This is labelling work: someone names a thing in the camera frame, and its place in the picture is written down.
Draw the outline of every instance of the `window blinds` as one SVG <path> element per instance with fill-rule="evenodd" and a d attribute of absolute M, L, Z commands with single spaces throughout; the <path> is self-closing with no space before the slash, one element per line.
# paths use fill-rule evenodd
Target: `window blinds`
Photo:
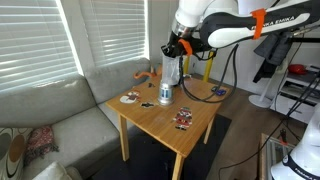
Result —
<path fill-rule="evenodd" d="M 80 0 L 96 66 L 144 57 L 144 0 Z"/>
<path fill-rule="evenodd" d="M 55 0 L 1 0 L 0 92 L 77 73 Z"/>

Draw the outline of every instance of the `table leg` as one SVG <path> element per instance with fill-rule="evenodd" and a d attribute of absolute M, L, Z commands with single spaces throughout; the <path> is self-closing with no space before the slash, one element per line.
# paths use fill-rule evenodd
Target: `table leg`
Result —
<path fill-rule="evenodd" d="M 210 135 L 210 132 L 211 132 L 213 120 L 214 120 L 214 117 L 212 118 L 212 120 L 210 121 L 210 123 L 209 123 L 209 125 L 207 127 L 206 136 L 204 137 L 204 141 L 203 141 L 204 144 L 207 144 L 207 142 L 208 142 L 208 138 L 209 138 L 209 135 Z"/>
<path fill-rule="evenodd" d="M 129 159 L 129 143 L 127 135 L 127 120 L 118 114 L 119 126 L 120 126 L 120 141 L 122 149 L 122 159 L 126 161 Z"/>
<path fill-rule="evenodd" d="M 172 176 L 173 180 L 180 179 L 183 161 L 184 161 L 184 157 L 182 157 L 180 154 L 177 154 L 176 162 L 174 164 L 173 176 Z"/>

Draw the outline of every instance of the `throw pillow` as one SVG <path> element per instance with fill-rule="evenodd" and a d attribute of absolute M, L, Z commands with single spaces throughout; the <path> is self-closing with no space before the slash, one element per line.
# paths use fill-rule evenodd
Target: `throw pillow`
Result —
<path fill-rule="evenodd" d="M 33 180 L 72 180 L 67 174 L 66 169 L 58 162 L 53 162 L 40 174 L 38 174 Z"/>
<path fill-rule="evenodd" d="M 51 151 L 59 151 L 59 147 L 54 143 L 52 127 L 43 126 L 33 130 L 28 141 L 24 165 L 28 166 L 38 157 L 44 158 L 44 155 Z"/>
<path fill-rule="evenodd" d="M 21 179 L 30 128 L 0 128 L 0 179 Z"/>

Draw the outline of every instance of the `table top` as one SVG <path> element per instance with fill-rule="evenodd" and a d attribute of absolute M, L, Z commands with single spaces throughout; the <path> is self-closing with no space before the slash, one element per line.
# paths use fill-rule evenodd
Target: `table top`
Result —
<path fill-rule="evenodd" d="M 209 122 L 214 118 L 221 103 L 208 104 L 193 101 L 187 97 L 180 86 L 177 86 L 173 90 L 174 102 L 168 106 L 161 106 L 158 103 L 160 80 L 161 76 L 154 77 L 110 99 L 106 105 L 174 152 L 187 157 Z M 154 84 L 154 87 L 149 87 L 149 83 Z M 211 88 L 214 86 L 214 84 L 193 78 L 186 79 L 185 85 L 192 94 L 199 98 L 211 95 Z M 221 89 L 227 90 L 227 93 L 220 97 L 213 96 L 209 100 L 221 100 L 229 94 L 227 88 L 221 87 Z M 120 98 L 133 90 L 140 92 L 139 102 L 121 103 Z M 153 102 L 157 105 L 144 108 L 141 107 L 142 102 Z M 181 107 L 189 107 L 192 113 L 192 124 L 186 131 L 176 129 L 177 123 L 173 121 Z"/>

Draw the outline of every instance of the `gray couch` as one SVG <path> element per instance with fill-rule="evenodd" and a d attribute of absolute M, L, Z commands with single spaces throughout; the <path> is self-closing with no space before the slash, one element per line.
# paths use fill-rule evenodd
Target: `gray couch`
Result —
<path fill-rule="evenodd" d="M 24 168 L 23 179 L 32 179 L 53 161 L 73 166 L 82 174 L 119 147 L 117 115 L 104 105 L 110 98 L 142 83 L 132 77 L 149 71 L 146 59 L 126 61 L 73 75 L 34 88 L 0 96 L 0 127 L 52 125 L 60 152 L 51 152 Z M 139 131 L 128 124 L 129 136 Z"/>

